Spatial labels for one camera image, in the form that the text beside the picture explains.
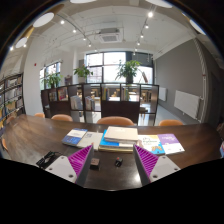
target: purple notebook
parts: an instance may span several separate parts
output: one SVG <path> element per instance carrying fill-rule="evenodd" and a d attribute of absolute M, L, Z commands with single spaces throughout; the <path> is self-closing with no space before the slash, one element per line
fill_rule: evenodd
<path fill-rule="evenodd" d="M 180 144 L 180 142 L 177 140 L 174 134 L 161 134 L 158 135 L 158 137 L 164 148 L 166 155 L 185 151 L 183 146 Z"/>

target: white wall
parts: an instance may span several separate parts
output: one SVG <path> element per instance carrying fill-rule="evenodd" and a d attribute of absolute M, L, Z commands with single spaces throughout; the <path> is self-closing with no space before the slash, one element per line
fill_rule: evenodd
<path fill-rule="evenodd" d="M 43 40 L 33 39 L 24 65 L 23 94 L 27 115 L 43 112 L 40 98 L 40 69 Z"/>

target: recessed light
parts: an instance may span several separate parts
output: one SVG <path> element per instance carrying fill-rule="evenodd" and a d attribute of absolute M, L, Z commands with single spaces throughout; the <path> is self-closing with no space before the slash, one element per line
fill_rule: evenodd
<path fill-rule="evenodd" d="M 54 18 L 53 12 L 48 12 L 41 17 L 39 17 L 33 24 L 34 27 L 40 27 L 49 23 Z"/>
<path fill-rule="evenodd" d="M 201 34 L 206 35 L 206 33 L 200 28 L 200 26 L 195 23 L 192 19 L 190 20 L 190 24 Z"/>
<path fill-rule="evenodd" d="M 172 8 L 172 5 L 163 0 L 146 0 L 154 5 L 161 6 L 164 8 Z"/>
<path fill-rule="evenodd" d="M 150 18 L 153 17 L 153 13 L 149 12 L 148 17 L 150 17 Z"/>
<path fill-rule="evenodd" d="M 26 44 L 27 40 L 28 40 L 27 37 L 23 37 L 23 38 L 21 38 L 21 39 L 17 42 L 17 44 L 16 44 L 16 48 L 20 48 L 20 47 L 24 46 L 24 45 Z"/>
<path fill-rule="evenodd" d="M 88 3 L 88 2 L 95 2 L 96 0 L 70 0 L 71 3 L 75 4 L 82 4 L 82 3 Z"/>

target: bookshelf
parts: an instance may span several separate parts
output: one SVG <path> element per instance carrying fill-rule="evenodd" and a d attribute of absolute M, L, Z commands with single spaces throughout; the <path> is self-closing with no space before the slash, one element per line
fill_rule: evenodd
<path fill-rule="evenodd" d="M 101 117 L 127 117 L 138 124 L 139 116 L 147 115 L 148 125 L 153 126 L 158 94 L 158 85 L 85 83 L 42 90 L 41 99 L 46 118 L 67 114 L 75 122 L 93 123 L 94 112 Z"/>
<path fill-rule="evenodd" d="M 0 81 L 0 128 L 6 125 L 10 116 L 24 113 L 23 73 L 13 74 Z"/>

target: air conditioning vent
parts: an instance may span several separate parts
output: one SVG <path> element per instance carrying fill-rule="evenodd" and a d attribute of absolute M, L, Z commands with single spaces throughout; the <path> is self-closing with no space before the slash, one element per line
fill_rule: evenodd
<path fill-rule="evenodd" d="M 116 28 L 103 29 L 99 33 L 101 43 L 117 43 L 121 42 L 120 32 Z"/>

